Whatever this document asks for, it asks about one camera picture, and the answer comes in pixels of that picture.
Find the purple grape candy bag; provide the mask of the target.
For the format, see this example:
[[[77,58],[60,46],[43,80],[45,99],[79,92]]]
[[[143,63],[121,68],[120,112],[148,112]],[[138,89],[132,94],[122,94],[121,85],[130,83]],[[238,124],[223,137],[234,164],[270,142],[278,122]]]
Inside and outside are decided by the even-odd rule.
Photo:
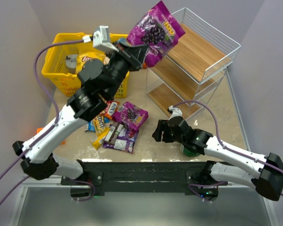
[[[127,41],[133,46],[147,44],[149,49],[145,64],[154,67],[178,44],[183,35],[184,29],[164,2],[159,1],[129,32]]]
[[[125,102],[112,114],[112,120],[125,126],[126,129],[137,132],[148,119],[149,113],[146,110]]]

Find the dark purple candy bag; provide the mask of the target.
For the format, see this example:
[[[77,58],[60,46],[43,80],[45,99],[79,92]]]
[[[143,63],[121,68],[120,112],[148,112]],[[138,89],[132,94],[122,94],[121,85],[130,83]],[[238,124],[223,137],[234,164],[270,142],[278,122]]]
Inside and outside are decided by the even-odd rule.
[[[119,151],[124,151],[127,153],[133,153],[133,148],[136,143],[139,132],[130,129],[121,129],[119,135],[117,136],[114,145],[104,143],[104,148],[115,149]]]

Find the Fox's fruits candy bag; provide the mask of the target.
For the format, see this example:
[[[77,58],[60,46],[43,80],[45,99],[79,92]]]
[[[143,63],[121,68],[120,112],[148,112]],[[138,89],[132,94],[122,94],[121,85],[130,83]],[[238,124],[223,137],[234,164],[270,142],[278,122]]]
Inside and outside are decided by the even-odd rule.
[[[116,112],[118,106],[119,106],[118,101],[114,101],[114,100],[108,101],[107,107],[103,111],[101,111],[100,115],[111,120],[112,115]]]

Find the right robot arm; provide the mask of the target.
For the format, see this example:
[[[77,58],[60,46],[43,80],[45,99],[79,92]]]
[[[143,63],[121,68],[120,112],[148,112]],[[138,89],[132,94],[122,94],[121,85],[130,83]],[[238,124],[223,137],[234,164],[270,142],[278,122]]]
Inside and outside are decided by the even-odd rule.
[[[208,164],[196,178],[201,187],[208,187],[210,181],[233,182],[251,187],[272,201],[282,195],[283,161],[277,154],[266,156],[240,149],[209,132],[193,129],[181,116],[159,120],[152,137],[157,142],[178,142],[190,152],[226,162]]]

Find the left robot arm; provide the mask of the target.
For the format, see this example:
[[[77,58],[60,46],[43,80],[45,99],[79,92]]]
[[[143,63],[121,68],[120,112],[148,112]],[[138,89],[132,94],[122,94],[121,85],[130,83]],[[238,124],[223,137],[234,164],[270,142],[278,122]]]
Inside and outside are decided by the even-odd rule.
[[[43,180],[52,175],[77,179],[84,173],[80,160],[71,161],[53,154],[53,151],[74,131],[92,121],[103,111],[129,71],[142,68],[149,46],[126,46],[113,43],[110,61],[104,65],[98,59],[87,61],[78,73],[81,87],[62,107],[56,118],[33,138],[16,141],[13,148],[22,159],[25,174]]]

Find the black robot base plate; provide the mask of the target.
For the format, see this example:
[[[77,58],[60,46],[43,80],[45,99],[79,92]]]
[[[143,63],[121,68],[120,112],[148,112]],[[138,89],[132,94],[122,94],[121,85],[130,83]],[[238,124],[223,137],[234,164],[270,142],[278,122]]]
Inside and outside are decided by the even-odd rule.
[[[124,193],[184,193],[192,195],[189,185],[204,197],[218,196],[221,183],[210,176],[215,164],[208,162],[86,162],[84,173],[78,179],[61,179],[63,186],[72,186],[71,195],[82,197],[87,189],[79,190],[90,182],[96,195],[108,192]]]

